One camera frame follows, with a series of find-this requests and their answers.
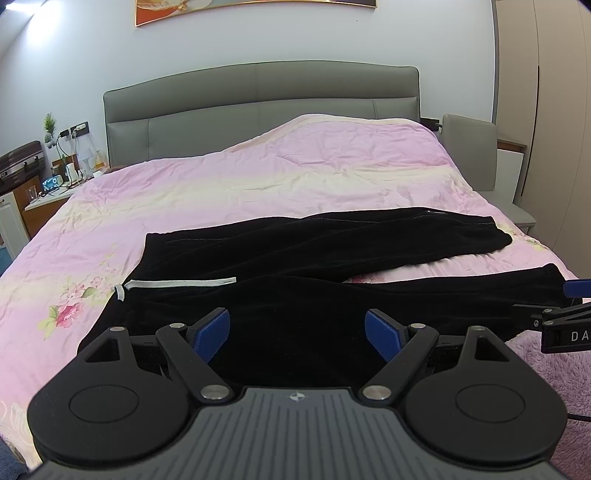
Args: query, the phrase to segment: glass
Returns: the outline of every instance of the glass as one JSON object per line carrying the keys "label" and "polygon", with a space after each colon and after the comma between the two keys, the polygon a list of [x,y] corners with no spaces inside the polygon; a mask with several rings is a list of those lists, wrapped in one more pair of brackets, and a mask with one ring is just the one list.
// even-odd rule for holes
{"label": "glass", "polygon": [[27,189],[27,196],[29,197],[29,203],[32,203],[35,200],[37,200],[37,189],[34,185]]}

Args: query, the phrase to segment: gold picture frame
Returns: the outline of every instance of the gold picture frame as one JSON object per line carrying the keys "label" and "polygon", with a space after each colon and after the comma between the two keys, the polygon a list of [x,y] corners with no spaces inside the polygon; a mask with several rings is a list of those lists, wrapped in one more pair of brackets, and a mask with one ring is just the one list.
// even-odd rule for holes
{"label": "gold picture frame", "polygon": [[165,18],[201,10],[271,2],[314,2],[366,8],[377,7],[377,0],[135,0],[135,25],[139,27]]}

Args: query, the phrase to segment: wall outlet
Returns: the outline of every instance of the wall outlet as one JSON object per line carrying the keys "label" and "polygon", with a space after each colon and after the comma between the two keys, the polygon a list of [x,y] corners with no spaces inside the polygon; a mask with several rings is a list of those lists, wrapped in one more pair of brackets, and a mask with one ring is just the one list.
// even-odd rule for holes
{"label": "wall outlet", "polygon": [[86,135],[90,133],[90,128],[88,126],[88,122],[84,122],[83,124],[75,125],[70,128],[70,135],[72,138],[81,137],[82,135]]}

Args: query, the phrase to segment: blue gripper pad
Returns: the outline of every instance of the blue gripper pad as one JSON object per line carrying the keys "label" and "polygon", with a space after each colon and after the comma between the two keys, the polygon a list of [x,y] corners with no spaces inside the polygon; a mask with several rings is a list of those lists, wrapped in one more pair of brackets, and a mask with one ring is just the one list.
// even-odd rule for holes
{"label": "blue gripper pad", "polygon": [[394,358],[406,343],[404,338],[400,337],[401,332],[371,310],[365,314],[365,336],[387,362]]}
{"label": "blue gripper pad", "polygon": [[562,291],[568,299],[588,299],[591,297],[591,280],[588,278],[567,280],[564,282]]}
{"label": "blue gripper pad", "polygon": [[195,335],[193,351],[206,363],[213,358],[217,351],[228,339],[230,334],[230,313],[224,310],[204,325]]}

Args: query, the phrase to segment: black circular disc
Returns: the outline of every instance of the black circular disc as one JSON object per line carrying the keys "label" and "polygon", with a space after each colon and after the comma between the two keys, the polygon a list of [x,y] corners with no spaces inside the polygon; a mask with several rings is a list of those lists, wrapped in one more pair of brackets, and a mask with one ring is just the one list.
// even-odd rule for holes
{"label": "black circular disc", "polygon": [[456,395],[458,409],[473,420],[503,423],[515,420],[525,410],[516,391],[500,385],[471,385]]}
{"label": "black circular disc", "polygon": [[184,429],[189,401],[180,387],[115,364],[66,368],[33,398],[28,421],[45,459],[87,468],[122,465],[166,447]]}
{"label": "black circular disc", "polygon": [[123,420],[138,408],[137,394],[120,385],[97,385],[74,395],[70,410],[76,417],[91,423]]}
{"label": "black circular disc", "polygon": [[549,459],[566,425],[560,397],[533,371],[502,362],[454,368],[417,383],[405,399],[411,430],[450,459],[509,466]]}

